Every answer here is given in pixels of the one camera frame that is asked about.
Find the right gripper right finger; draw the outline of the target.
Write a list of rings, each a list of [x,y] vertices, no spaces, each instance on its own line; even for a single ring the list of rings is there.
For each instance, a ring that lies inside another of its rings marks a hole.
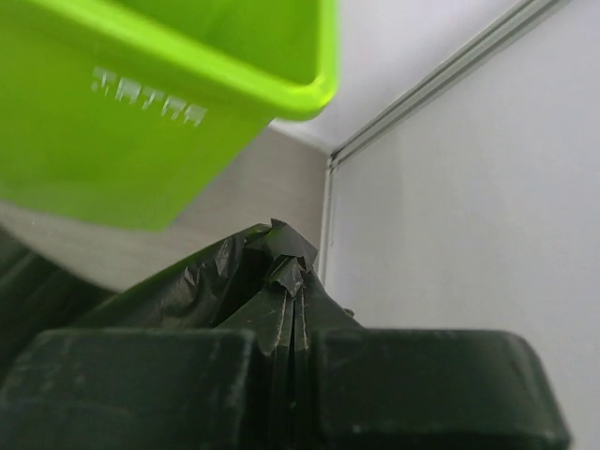
[[[324,449],[566,449],[571,434],[522,337],[349,329],[311,345]]]

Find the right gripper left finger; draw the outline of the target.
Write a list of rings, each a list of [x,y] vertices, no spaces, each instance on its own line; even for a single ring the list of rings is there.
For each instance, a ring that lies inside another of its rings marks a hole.
[[[263,449],[263,356],[248,331],[58,329],[1,388],[5,449]]]

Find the black trash bag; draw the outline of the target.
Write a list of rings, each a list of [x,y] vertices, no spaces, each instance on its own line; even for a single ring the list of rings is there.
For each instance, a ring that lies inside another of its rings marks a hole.
[[[353,313],[325,291],[317,250],[274,220],[223,238],[124,292],[103,289],[1,233],[1,370],[39,333],[68,326],[214,328],[262,289],[302,293],[330,309],[326,324],[353,327]]]

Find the green plastic trash bin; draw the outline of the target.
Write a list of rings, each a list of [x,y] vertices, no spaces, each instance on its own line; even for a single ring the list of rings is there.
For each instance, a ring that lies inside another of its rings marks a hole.
[[[334,1],[5,1],[1,198],[166,227],[272,121],[338,87]]]

